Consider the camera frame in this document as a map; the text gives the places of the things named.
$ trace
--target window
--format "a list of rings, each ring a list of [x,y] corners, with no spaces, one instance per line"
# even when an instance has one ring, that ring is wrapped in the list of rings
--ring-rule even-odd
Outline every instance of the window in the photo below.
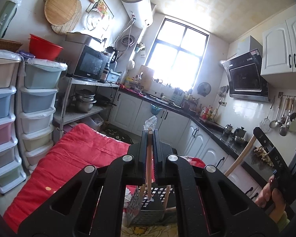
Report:
[[[200,69],[208,35],[172,20],[165,20],[148,57],[154,79],[187,91]]]

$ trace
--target water heater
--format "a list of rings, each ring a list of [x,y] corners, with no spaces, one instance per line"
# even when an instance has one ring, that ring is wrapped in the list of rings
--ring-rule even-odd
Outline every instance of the water heater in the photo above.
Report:
[[[121,0],[130,18],[134,17],[137,28],[149,27],[152,22],[150,0]]]

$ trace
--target red blanket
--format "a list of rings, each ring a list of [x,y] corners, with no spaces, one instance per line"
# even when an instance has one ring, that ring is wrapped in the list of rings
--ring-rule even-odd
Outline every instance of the red blanket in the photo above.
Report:
[[[17,232],[20,223],[86,165],[102,167],[127,153],[129,144],[79,124],[40,160],[3,218]]]

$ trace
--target window frame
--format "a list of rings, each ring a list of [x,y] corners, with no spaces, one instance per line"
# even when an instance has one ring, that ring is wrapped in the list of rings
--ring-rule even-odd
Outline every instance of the window frame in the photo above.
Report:
[[[168,42],[165,42],[165,41],[162,41],[162,40],[159,40],[159,39],[158,39],[158,35],[159,35],[160,31],[162,30],[163,25],[164,25],[164,23],[165,23],[166,21],[170,21],[170,22],[173,22],[173,23],[176,23],[176,24],[179,24],[179,25],[185,27],[185,30],[184,30],[184,33],[183,33],[183,36],[182,36],[182,39],[181,39],[181,42],[180,42],[180,45],[179,45],[179,46],[176,46],[176,45],[173,45],[173,44],[170,44],[170,43],[168,43]],[[181,45],[182,45],[182,41],[183,41],[183,39],[184,39],[184,36],[185,36],[185,34],[186,34],[187,29],[191,29],[191,30],[193,30],[193,31],[196,31],[196,32],[198,32],[198,33],[203,34],[204,36],[206,36],[206,41],[205,41],[205,46],[204,46],[204,52],[203,52],[203,54],[202,54],[201,56],[198,56],[198,55],[196,55],[196,54],[194,54],[194,53],[192,53],[192,52],[190,52],[190,51],[188,51],[188,50],[185,50],[185,49],[183,49],[183,48],[181,47]],[[194,75],[193,85],[191,86],[191,87],[193,88],[194,85],[195,85],[195,82],[196,82],[196,77],[197,77],[197,75],[198,75],[198,73],[199,73],[199,71],[200,71],[200,68],[201,68],[201,64],[202,64],[202,61],[203,61],[204,53],[205,53],[206,46],[207,46],[207,43],[208,43],[208,38],[209,38],[209,34],[206,34],[206,33],[202,32],[202,31],[200,31],[200,30],[197,30],[197,29],[195,29],[195,28],[192,28],[192,27],[188,26],[187,24],[180,23],[180,22],[177,22],[177,21],[175,21],[175,20],[171,20],[171,19],[167,19],[167,18],[165,18],[165,19],[163,20],[163,23],[162,23],[162,25],[161,25],[159,31],[158,31],[158,34],[156,35],[156,38],[155,38],[155,40],[154,40],[154,43],[153,43],[153,45],[152,45],[151,51],[150,51],[150,53],[149,53],[149,55],[148,55],[147,62],[145,63],[145,65],[146,65],[147,67],[149,66],[150,59],[151,59],[152,54],[153,54],[153,52],[155,51],[155,47],[156,47],[156,45],[157,45],[158,43],[163,44],[163,45],[166,45],[166,46],[169,46],[169,47],[172,47],[172,48],[174,48],[174,49],[177,50],[176,57],[175,57],[174,62],[173,62],[173,64],[172,64],[172,66],[171,66],[171,69],[173,68],[174,63],[175,63],[175,61],[176,61],[176,58],[177,58],[177,56],[178,56],[178,54],[179,54],[180,51],[185,52],[185,53],[188,53],[188,54],[191,54],[191,55],[193,55],[193,56],[196,56],[196,57],[199,58],[200,63],[199,63],[199,65],[198,65],[197,70],[196,70],[195,75]]]

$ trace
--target microwave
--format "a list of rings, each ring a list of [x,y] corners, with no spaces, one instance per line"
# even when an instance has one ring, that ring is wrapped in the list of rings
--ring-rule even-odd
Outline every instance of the microwave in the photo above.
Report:
[[[82,43],[63,41],[61,46],[63,50],[56,61],[68,65],[68,76],[100,80],[108,56]]]
[[[233,98],[269,101],[268,82],[261,77],[262,57],[258,49],[223,63]]]

